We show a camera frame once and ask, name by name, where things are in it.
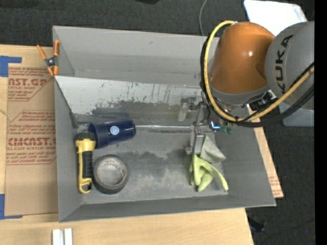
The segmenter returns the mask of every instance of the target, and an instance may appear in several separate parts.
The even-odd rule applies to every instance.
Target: wooden table
[[[15,48],[14,45],[0,45],[0,55],[13,56]],[[8,78],[0,77],[0,193],[4,193],[5,181],[7,93]],[[264,131],[257,128],[255,132],[273,194],[275,198],[280,198],[283,193]],[[28,215],[19,219],[0,220],[0,243],[51,244],[52,230],[65,228],[73,229],[74,245],[209,243],[253,245],[243,208],[70,223],[58,223],[56,213]]]

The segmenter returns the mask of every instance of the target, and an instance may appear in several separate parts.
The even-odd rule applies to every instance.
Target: dark floor
[[[0,43],[52,45],[52,26],[79,26],[201,35],[205,0],[0,0]],[[207,34],[224,20],[248,20],[244,0],[208,0],[202,13]],[[315,20],[315,0],[269,0],[301,5]],[[314,128],[265,127],[285,197],[272,208],[253,208],[266,222],[253,232],[255,245],[315,244]]]

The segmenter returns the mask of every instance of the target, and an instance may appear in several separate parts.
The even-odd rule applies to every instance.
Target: cardboard sheet
[[[44,48],[48,57],[52,48]],[[8,64],[5,216],[58,211],[54,79],[35,46],[1,45]]]

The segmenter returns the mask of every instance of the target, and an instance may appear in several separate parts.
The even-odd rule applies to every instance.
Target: duct tape
[[[121,191],[129,178],[128,166],[117,156],[107,155],[96,160],[94,185],[98,191],[114,194]]]

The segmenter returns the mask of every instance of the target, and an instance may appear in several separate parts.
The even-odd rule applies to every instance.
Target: blue cylinder
[[[93,122],[89,125],[89,131],[96,137],[97,149],[131,139],[136,134],[135,124],[130,119]]]

